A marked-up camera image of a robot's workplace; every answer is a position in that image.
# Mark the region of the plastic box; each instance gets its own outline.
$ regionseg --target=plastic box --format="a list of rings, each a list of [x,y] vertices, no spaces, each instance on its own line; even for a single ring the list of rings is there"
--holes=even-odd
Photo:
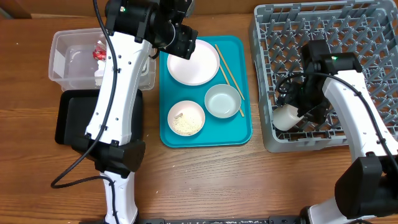
[[[254,10],[249,35],[259,85],[259,112],[270,152],[310,151],[347,144],[331,108],[323,124],[306,119],[289,131],[273,125],[278,107],[275,85],[302,72],[301,47],[325,39],[330,51],[354,52],[366,86],[391,134],[398,137],[398,10],[391,0],[266,4]]]
[[[100,28],[65,30],[55,33],[50,52],[49,78],[62,90],[99,89],[103,77],[95,77],[98,69],[93,51],[97,41],[106,43]],[[142,71],[139,89],[151,90],[155,85],[156,61],[148,58]]]

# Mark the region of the wooden table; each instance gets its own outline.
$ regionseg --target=wooden table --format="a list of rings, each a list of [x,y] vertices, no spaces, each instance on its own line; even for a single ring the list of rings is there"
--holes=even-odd
[[[296,215],[333,196],[351,164],[347,147],[272,154],[264,149],[248,28],[252,15],[198,16],[200,35],[235,35],[244,44],[253,136],[238,147],[170,149],[159,137],[159,79],[144,92],[146,154],[135,196],[144,218],[249,218]],[[95,18],[0,22],[0,223],[77,223],[105,214],[100,180],[67,189],[51,181],[78,154],[54,141],[60,86],[48,78],[59,30],[98,27]],[[84,160],[65,181],[98,175]],[[397,223],[392,216],[374,223]]]

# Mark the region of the plastic grid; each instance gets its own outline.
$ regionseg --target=plastic grid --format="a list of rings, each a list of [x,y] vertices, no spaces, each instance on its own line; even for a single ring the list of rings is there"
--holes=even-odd
[[[389,131],[398,136],[398,79],[396,30],[398,13],[391,1],[335,1],[269,4],[255,10],[253,60],[259,80],[260,101],[266,97],[269,114],[277,108],[275,84],[302,72],[300,49],[309,40],[325,39],[331,52],[354,52],[366,77],[367,88]],[[259,66],[258,50],[262,51]],[[323,124],[306,119],[287,132],[272,130],[280,140],[345,138],[330,108]]]

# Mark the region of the dish rack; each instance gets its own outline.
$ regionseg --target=dish rack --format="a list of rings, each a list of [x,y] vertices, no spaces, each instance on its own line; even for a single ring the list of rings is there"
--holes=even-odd
[[[273,125],[275,85],[303,72],[300,50],[309,40],[325,39],[332,53],[354,52],[366,85],[388,130],[398,137],[398,10],[393,1],[333,1],[266,4],[254,10],[249,35],[259,86],[265,148],[270,152],[311,151],[347,144],[331,108],[323,124],[305,118],[289,131]]]

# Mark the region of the wooden chopstick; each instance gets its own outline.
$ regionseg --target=wooden chopstick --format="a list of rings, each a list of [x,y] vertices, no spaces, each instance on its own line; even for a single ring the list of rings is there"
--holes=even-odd
[[[225,78],[226,83],[227,83],[228,85],[231,85],[231,84],[229,84],[229,81],[228,81],[228,79],[227,79],[227,77],[226,77],[226,75],[225,75],[225,72],[224,72],[224,70],[223,70],[223,67],[222,67],[221,65],[220,65],[220,69],[221,69],[221,72],[222,72],[223,75],[224,75],[224,78]],[[240,107],[239,107],[239,112],[241,112],[242,118],[244,118],[244,114],[243,114],[242,108],[240,108]]]
[[[226,69],[228,70],[229,75],[231,75],[232,81],[234,81],[234,83],[235,83],[235,85],[236,85],[236,89],[239,91],[239,94],[242,96],[242,99],[244,100],[244,96],[243,96],[243,94],[242,94],[242,92],[241,92],[241,89],[239,88],[238,84],[236,83],[236,80],[235,80],[234,76],[232,75],[231,70],[229,69],[227,63],[225,62],[225,59],[224,59],[224,57],[223,57],[223,54],[221,53],[221,51],[219,50],[219,48],[218,48],[217,45],[216,45],[216,49],[217,49],[218,53],[220,54],[221,59],[223,59],[223,62],[224,62],[224,64],[225,64],[225,67],[226,67]]]

